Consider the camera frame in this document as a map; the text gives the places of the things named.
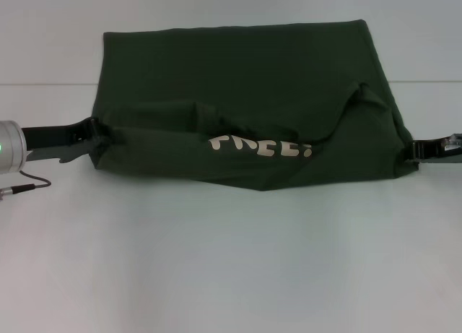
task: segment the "black cable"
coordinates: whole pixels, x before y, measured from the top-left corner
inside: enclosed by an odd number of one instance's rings
[[[39,180],[44,182],[42,185],[35,185],[36,189],[41,189],[43,187],[49,187],[51,186],[51,181],[44,179],[44,178],[39,178],[38,176],[31,176],[30,174],[24,173],[22,170],[19,171],[23,176],[26,176],[28,178],[34,179],[34,180]]]

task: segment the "white background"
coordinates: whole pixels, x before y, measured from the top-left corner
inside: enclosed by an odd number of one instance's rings
[[[0,0],[0,119],[87,117],[106,31],[358,18],[412,134],[462,132],[461,0]],[[462,165],[266,193],[25,169],[53,186],[0,203],[0,332],[462,329]]]

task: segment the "white table surface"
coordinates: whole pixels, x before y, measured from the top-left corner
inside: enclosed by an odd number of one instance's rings
[[[412,134],[462,132],[460,0],[0,0],[0,119],[87,117],[105,31],[360,17],[390,80],[438,81],[391,85]],[[0,203],[0,332],[461,331],[462,165],[265,193],[25,169],[53,185]]]

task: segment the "dark green bag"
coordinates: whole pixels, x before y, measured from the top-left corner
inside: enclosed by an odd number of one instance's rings
[[[417,169],[364,21],[106,33],[104,50],[98,169],[257,190]]]

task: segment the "metal cylinder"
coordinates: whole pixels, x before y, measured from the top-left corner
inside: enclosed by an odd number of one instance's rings
[[[27,145],[21,127],[14,121],[0,121],[0,174],[19,172],[27,159]]]

